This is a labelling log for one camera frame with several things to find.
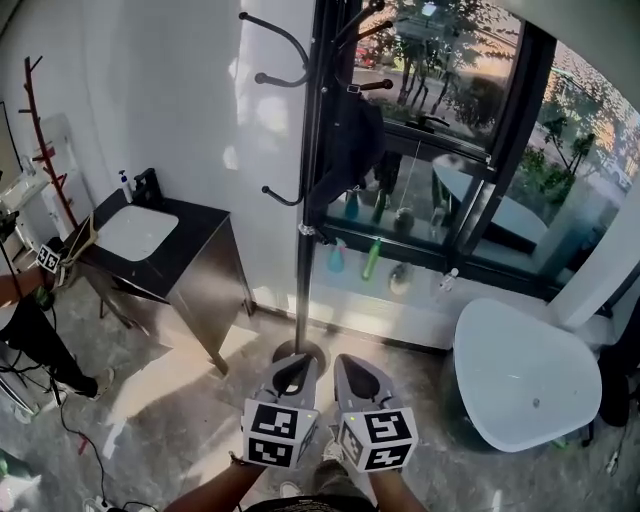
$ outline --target sneaker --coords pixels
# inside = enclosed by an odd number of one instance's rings
[[[327,460],[335,460],[337,462],[344,462],[344,452],[342,451],[342,446],[340,446],[336,441],[329,441],[327,446],[324,447],[324,451],[322,452],[322,461]]]
[[[96,382],[98,383],[98,392],[95,396],[92,396],[90,400],[93,400],[94,402],[96,400],[100,400],[100,397],[104,395],[109,387],[111,387],[111,384],[113,384],[113,379],[115,378],[115,376],[116,372],[113,370],[113,368],[107,368],[100,375],[95,377]]]
[[[302,496],[302,491],[293,482],[283,482],[280,484],[280,497],[281,498],[295,498],[296,496]]]

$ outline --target gray tile floor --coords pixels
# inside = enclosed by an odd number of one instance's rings
[[[102,456],[109,499],[120,505],[140,500],[159,509],[226,467],[229,450],[242,451],[243,400],[275,347],[293,334],[289,322],[265,314],[239,318],[223,347],[230,373],[222,379],[196,353],[158,345],[124,329],[111,314],[99,320],[98,298],[84,280],[59,297],[56,311],[59,333],[81,367],[88,374],[106,365],[117,372],[113,388],[100,401],[70,399],[65,406],[69,426],[86,432],[101,452],[112,452],[110,458]],[[332,358],[352,353],[392,376],[398,393],[413,407],[420,431],[404,477],[432,512],[640,508],[640,420],[635,413],[613,476],[605,465],[623,431],[602,425],[588,449],[571,444],[564,450],[549,445],[513,455],[472,453],[456,446],[439,421],[439,357],[316,329],[310,338]],[[330,376],[331,368],[318,382],[316,408],[323,426],[335,414]],[[83,499],[99,493],[100,473],[91,449],[78,455],[80,441],[62,429],[57,409],[24,426],[6,400],[0,403],[0,447],[42,474],[16,510],[80,511]],[[301,471],[266,471],[243,504],[276,497],[284,480],[304,486],[328,439],[328,430],[321,428]],[[357,481],[371,493],[366,481]]]

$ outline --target cable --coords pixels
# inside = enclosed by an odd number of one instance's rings
[[[156,512],[158,512],[158,509],[156,507],[154,507],[153,505],[149,505],[148,503],[143,503],[141,501],[127,501],[122,506],[122,510],[127,510],[127,505],[140,505],[142,507],[149,507],[149,508],[152,508],[153,510],[155,510]]]
[[[93,441],[91,439],[89,439],[89,437],[86,436],[83,432],[80,432],[79,430],[72,430],[69,427],[67,427],[67,424],[64,421],[64,414],[62,412],[63,409],[64,409],[64,405],[66,403],[67,403],[67,399],[65,399],[64,402],[62,402],[62,405],[60,406],[60,421],[62,422],[62,427],[67,432],[71,432],[72,434],[80,436],[82,439],[86,440],[91,445],[91,447],[93,448],[93,451],[96,454],[96,459],[98,459],[98,464],[100,465],[100,490],[102,491],[102,505],[106,507],[107,506],[107,495],[104,492],[104,475],[105,475],[105,471],[104,471],[104,466],[102,465],[102,459],[100,458],[100,454],[98,453],[98,448],[96,448],[96,445],[93,443]]]

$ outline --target green bottle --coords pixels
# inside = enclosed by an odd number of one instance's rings
[[[380,255],[380,246],[382,245],[382,240],[376,238],[376,241],[373,242],[371,246],[371,250],[369,251],[369,257],[367,258],[367,264],[364,266],[364,270],[362,271],[362,280],[368,281],[371,279],[373,275],[373,269],[376,266],[376,262],[378,261],[378,256]]]

